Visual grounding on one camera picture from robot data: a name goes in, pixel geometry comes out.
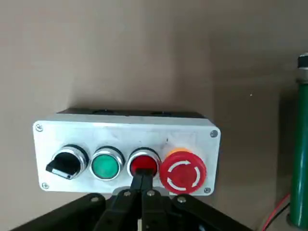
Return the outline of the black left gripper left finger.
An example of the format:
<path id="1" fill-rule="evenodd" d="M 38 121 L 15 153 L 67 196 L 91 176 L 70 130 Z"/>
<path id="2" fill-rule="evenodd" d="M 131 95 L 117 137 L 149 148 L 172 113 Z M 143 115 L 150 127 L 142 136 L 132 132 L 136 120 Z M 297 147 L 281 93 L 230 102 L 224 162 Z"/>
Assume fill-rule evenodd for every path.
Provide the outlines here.
<path id="1" fill-rule="evenodd" d="M 133 231 L 141 212 L 144 172 L 136 171 L 131 186 L 106 199 L 89 193 L 14 231 Z"/>

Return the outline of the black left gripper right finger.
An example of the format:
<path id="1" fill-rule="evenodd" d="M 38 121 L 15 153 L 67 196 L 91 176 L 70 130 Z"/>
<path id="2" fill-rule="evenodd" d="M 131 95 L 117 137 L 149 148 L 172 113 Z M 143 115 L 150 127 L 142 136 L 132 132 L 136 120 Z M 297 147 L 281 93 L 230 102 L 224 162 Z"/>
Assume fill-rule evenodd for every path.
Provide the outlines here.
<path id="1" fill-rule="evenodd" d="M 189 194 L 170 198 L 153 188 L 152 171 L 142 171 L 141 218 L 146 231 L 250 231 Z"/>

